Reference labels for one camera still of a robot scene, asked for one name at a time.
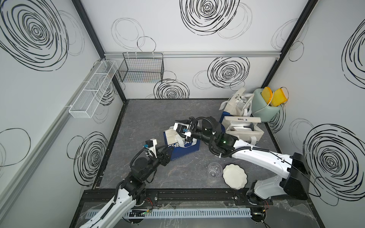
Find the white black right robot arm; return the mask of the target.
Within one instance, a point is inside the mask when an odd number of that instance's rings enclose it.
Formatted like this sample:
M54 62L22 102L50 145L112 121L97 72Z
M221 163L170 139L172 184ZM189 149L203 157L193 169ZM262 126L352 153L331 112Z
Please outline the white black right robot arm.
M173 129L187 142L197 139L207 143L215 156L248 161L275 173L274 177L252 183L246 192L251 204L262 205L270 197L281 195L298 200L309 198L310 171L303 155L278 154L256 147L223 132L221 123L211 116L177 120Z

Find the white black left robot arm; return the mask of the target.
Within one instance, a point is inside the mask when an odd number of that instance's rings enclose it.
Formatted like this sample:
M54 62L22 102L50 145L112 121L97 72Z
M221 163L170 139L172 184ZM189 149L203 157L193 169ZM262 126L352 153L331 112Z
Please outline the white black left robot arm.
M143 147L131 160L130 173L117 184L114 196L82 228L113 228L134 206L145 200L145 186L151 174L166 166L174 148L167 145Z

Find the blue cream takeout bag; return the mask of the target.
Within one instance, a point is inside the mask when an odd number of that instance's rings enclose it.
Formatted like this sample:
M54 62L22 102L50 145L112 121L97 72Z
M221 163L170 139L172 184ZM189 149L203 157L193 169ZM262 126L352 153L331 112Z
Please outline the blue cream takeout bag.
M225 116L222 126L225 129L225 133L256 145L264 134L263 130L257 126L259 123L261 123L259 117Z
M219 110L231 116L251 116L254 94L245 91L244 87L237 90L229 100L221 103Z
M199 151L201 142L197 139L193 139L191 142L186 141L185 136L181 137L175 130L177 125L178 123L175 123L174 126L169 127L168 130L163 132L165 144L167 144L168 147L174 148L171 155L172 161Z

